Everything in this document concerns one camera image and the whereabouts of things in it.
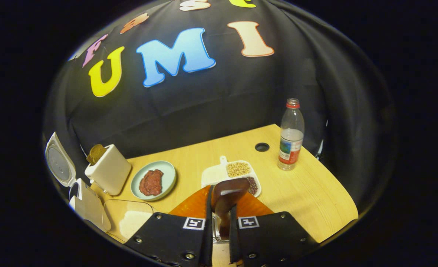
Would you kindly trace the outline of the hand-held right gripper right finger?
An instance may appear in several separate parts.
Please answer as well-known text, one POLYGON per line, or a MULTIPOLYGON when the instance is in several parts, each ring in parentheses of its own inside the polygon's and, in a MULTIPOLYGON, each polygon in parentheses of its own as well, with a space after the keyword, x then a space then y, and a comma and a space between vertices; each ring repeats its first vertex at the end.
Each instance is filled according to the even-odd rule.
POLYGON ((319 247, 287 211, 273 212, 251 193, 230 212, 230 262, 243 267, 290 267, 319 247))

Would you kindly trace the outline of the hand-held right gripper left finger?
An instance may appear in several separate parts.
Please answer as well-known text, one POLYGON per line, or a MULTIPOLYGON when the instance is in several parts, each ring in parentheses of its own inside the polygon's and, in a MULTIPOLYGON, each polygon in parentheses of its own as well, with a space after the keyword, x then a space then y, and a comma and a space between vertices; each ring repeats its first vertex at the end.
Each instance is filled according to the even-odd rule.
POLYGON ((170 213, 153 213, 125 243, 152 260, 174 267, 213 265, 212 211, 206 186, 170 213))

